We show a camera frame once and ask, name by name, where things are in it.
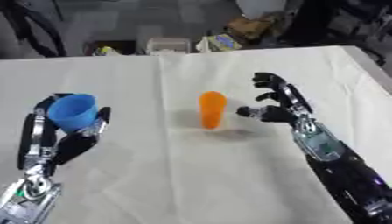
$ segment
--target floor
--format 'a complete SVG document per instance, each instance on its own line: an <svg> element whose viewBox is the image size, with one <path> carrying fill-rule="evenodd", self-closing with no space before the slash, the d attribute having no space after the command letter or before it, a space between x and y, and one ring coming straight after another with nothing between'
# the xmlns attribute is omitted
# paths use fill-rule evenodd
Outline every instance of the floor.
<svg viewBox="0 0 392 224"><path fill-rule="evenodd" d="M196 40L241 15L234 0L58 1L64 22L50 0L34 0L33 7L59 27L70 56L82 55L83 45L92 40L136 40L139 48L156 37Z"/></svg>

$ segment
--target white cloth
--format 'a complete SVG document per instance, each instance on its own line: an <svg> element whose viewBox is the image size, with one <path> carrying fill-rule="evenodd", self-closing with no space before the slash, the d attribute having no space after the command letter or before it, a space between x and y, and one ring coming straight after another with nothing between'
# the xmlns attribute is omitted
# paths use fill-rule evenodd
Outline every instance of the white cloth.
<svg viewBox="0 0 392 224"><path fill-rule="evenodd" d="M187 223L349 223L291 139L288 125L235 114L268 90L254 72L278 74L308 99L315 116L392 181L392 101L339 47L165 57L162 76L172 179ZM205 91L228 98L222 126L199 126Z"/></svg>
<svg viewBox="0 0 392 224"><path fill-rule="evenodd" d="M19 133L34 104L89 93L112 107L111 123L91 151L59 167L64 193L47 223L350 223L287 125L234 112L267 103L254 101L265 91L252 87L254 72L279 74L390 183L392 101L366 70L390 80L353 51L360 64L340 47L0 61L0 186L21 175ZM207 90L228 98L213 131L199 126Z"/></svg>

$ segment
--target robotic arm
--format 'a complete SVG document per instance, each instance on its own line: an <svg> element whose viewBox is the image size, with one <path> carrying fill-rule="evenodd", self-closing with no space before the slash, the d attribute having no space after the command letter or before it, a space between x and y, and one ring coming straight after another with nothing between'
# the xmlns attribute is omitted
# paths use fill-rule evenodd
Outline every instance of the robotic arm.
<svg viewBox="0 0 392 224"><path fill-rule="evenodd" d="M312 117L312 108L299 91L272 73L256 73L253 82L257 88L272 89L256 97L257 101L272 99L280 106L241 107L237 114L288 123L307 163L353 223L392 223L391 189L359 155Z"/></svg>
<svg viewBox="0 0 392 224"><path fill-rule="evenodd" d="M24 176L11 184L0 198L1 224L41 224L61 194L61 184L51 176L57 165L78 157L98 143L109 123L110 108L102 108L90 126L67 134L57 142L59 128L46 116L57 99L54 94L38 103L24 121L17 168Z"/></svg>

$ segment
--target plastic cup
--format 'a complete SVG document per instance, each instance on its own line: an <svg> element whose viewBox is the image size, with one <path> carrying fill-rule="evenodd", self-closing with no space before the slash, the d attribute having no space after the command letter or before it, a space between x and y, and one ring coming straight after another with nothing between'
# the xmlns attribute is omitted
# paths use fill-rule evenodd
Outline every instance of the plastic cup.
<svg viewBox="0 0 392 224"><path fill-rule="evenodd" d="M201 125L209 130L221 124L221 118L226 107L226 97L218 92L205 92L199 98Z"/></svg>
<svg viewBox="0 0 392 224"><path fill-rule="evenodd" d="M66 133L91 125L98 113L91 94L71 94L60 98L48 110L48 117Z"/></svg>

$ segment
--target orange cup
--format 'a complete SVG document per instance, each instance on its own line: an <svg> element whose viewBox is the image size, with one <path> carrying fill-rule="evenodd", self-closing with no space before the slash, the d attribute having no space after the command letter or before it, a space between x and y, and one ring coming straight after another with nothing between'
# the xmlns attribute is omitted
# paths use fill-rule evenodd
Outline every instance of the orange cup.
<svg viewBox="0 0 392 224"><path fill-rule="evenodd" d="M209 91L200 96L200 119L204 128L213 130L220 125L226 103L226 97L218 92Z"/></svg>

